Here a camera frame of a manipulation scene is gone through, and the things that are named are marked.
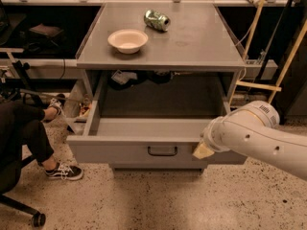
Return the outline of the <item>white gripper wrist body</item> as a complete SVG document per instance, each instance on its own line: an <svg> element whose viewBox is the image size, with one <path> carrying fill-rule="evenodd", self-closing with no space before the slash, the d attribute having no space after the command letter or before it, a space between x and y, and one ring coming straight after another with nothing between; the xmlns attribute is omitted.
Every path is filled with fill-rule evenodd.
<svg viewBox="0 0 307 230"><path fill-rule="evenodd" d="M224 117L218 117L212 120L202 132L202 140L206 146L214 152L227 152L229 148L221 143L221 133L219 126L224 120Z"/></svg>

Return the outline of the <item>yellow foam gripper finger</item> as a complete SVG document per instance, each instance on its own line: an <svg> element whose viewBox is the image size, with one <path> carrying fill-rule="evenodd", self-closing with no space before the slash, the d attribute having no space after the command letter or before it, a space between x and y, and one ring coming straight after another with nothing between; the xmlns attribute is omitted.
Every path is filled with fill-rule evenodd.
<svg viewBox="0 0 307 230"><path fill-rule="evenodd" d="M198 159L203 159L214 154L214 151L210 149L205 142L201 141L198 143L193 151L193 155Z"/></svg>

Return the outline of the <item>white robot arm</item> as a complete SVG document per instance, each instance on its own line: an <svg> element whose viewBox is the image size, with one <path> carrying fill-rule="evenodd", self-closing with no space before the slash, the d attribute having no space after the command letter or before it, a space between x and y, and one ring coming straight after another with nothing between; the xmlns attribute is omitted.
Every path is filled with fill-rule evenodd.
<svg viewBox="0 0 307 230"><path fill-rule="evenodd" d="M198 159L233 150L307 180L307 138L277 129L277 111L253 101L212 120L193 151Z"/></svg>

